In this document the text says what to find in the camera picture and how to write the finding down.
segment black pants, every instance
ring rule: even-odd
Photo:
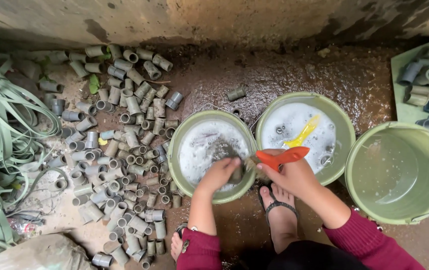
[[[268,270],[369,270],[353,255],[331,245],[302,240],[271,261]]]

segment bucket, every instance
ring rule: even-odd
[[[333,121],[336,126],[336,146],[333,153],[332,164],[325,166],[317,174],[316,178],[323,185],[327,185],[338,179],[346,165],[346,159],[351,150],[351,146],[355,143],[355,128],[351,123],[348,115],[336,103],[325,96],[308,93],[295,92],[279,96],[273,100],[260,117],[256,126],[256,144],[258,149],[265,149],[261,141],[261,133],[265,126],[266,119],[270,114],[279,107],[288,103],[304,103],[315,107],[325,113]]]
[[[353,145],[345,183],[356,205],[389,224],[429,216],[429,131],[410,123],[371,128]]]
[[[234,126],[242,134],[244,140],[247,143],[248,155],[254,155],[256,152],[256,144],[253,134],[250,132],[246,124],[239,120],[235,115],[220,110],[206,110],[189,116],[186,120],[183,121],[183,123],[173,134],[173,138],[171,139],[168,149],[168,165],[173,180],[175,181],[178,188],[190,197],[193,196],[195,187],[193,187],[181,173],[179,164],[179,160],[183,158],[180,156],[181,144],[183,142],[183,138],[186,137],[186,134],[193,127],[212,120],[223,121]],[[216,192],[213,196],[212,203],[226,203],[241,197],[253,185],[255,177],[256,173],[253,169],[246,171],[241,182],[234,188],[228,191]]]

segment red sleeve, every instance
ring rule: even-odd
[[[180,253],[177,270],[222,270],[219,238],[199,231],[185,229],[183,243],[189,240],[185,253]]]
[[[341,228],[323,227],[331,242],[353,254],[372,270],[424,269],[396,241],[380,232],[374,222],[351,209],[351,217]]]

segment yellow brush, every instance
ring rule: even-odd
[[[289,148],[301,146],[304,140],[313,132],[313,130],[318,126],[319,123],[319,115],[313,116],[303,128],[303,130],[299,133],[298,137],[291,141],[286,141],[286,144]]]

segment soapy water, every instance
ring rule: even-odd
[[[333,160],[336,147],[336,126],[323,111],[304,103],[289,103],[275,109],[266,119],[261,131],[263,149],[289,149],[284,141],[298,137],[307,122],[319,115],[316,128],[303,141],[302,146],[308,147],[306,161],[316,174]]]
[[[179,167],[184,178],[196,187],[212,163],[226,157],[248,157],[246,139],[233,125],[210,120],[193,126],[181,141]],[[225,184],[219,191],[228,191],[237,184]]]

